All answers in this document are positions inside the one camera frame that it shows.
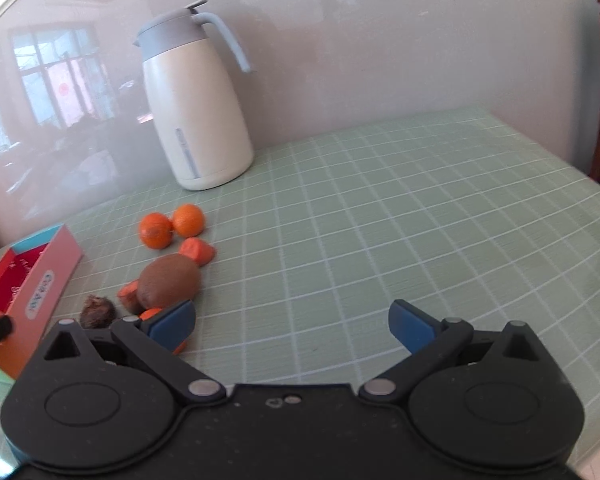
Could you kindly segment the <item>brown kiwi fruit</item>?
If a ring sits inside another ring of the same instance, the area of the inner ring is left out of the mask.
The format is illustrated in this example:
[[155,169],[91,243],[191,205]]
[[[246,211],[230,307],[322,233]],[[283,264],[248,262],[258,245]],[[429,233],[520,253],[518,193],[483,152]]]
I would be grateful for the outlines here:
[[140,272],[137,299],[146,309],[167,308],[194,299],[201,290],[197,263],[181,254],[157,258]]

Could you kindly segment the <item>orange cut fruit piece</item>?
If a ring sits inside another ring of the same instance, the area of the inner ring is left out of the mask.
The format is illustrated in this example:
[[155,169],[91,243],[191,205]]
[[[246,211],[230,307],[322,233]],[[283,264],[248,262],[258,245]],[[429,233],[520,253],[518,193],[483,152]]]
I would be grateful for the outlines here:
[[202,268],[214,259],[216,249],[199,237],[189,237],[182,241],[178,253],[194,260],[196,265]]

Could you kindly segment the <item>brown skinned orange cut fruit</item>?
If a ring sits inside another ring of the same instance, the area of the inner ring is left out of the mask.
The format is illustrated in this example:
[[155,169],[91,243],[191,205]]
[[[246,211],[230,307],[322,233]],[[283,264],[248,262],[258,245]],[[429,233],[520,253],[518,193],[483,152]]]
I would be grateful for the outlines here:
[[145,311],[137,297],[137,289],[138,281],[135,280],[123,285],[117,292],[120,304],[132,315],[141,315]]

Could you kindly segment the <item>dark dried fruit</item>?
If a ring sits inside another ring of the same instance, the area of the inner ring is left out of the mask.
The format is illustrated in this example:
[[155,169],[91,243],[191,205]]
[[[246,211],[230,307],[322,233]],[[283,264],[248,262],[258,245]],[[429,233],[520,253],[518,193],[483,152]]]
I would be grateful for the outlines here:
[[107,297],[90,295],[84,302],[79,322],[86,330],[97,330],[109,327],[116,318],[117,310]]

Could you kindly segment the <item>mandarin orange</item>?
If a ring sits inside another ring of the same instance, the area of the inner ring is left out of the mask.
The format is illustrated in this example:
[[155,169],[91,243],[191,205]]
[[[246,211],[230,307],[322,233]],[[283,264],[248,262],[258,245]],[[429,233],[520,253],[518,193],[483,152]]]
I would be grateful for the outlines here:
[[172,226],[180,237],[195,237],[204,232],[206,217],[198,206],[183,204],[173,211]]
[[150,249],[167,248],[173,240],[172,222],[161,212],[146,214],[138,225],[138,237]]

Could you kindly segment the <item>green checked tablecloth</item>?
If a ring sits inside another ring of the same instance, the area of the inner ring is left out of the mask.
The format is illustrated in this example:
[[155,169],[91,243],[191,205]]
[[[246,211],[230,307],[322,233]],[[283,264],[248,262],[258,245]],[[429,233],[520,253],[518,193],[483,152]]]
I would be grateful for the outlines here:
[[404,357],[393,299],[480,328],[524,320],[585,405],[600,449],[600,186],[475,107],[268,148],[240,178],[158,183],[72,217],[84,251],[59,310],[131,281],[140,219],[197,204],[216,256],[186,361],[229,382],[358,384]]

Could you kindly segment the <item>white thermos jug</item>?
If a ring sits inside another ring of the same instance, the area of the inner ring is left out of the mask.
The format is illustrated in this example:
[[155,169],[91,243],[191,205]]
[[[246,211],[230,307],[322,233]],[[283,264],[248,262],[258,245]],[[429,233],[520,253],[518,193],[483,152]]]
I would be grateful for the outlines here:
[[230,75],[204,28],[212,25],[242,70],[252,67],[222,18],[198,8],[161,14],[138,31],[145,92],[158,138],[182,188],[203,191],[243,174],[254,151]]

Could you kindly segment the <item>red pink cardboard box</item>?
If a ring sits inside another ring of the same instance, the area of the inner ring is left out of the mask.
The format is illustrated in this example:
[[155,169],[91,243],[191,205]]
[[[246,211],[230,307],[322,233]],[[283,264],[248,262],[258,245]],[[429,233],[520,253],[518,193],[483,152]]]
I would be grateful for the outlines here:
[[26,366],[81,257],[64,224],[7,247],[0,259],[0,382],[11,384]]

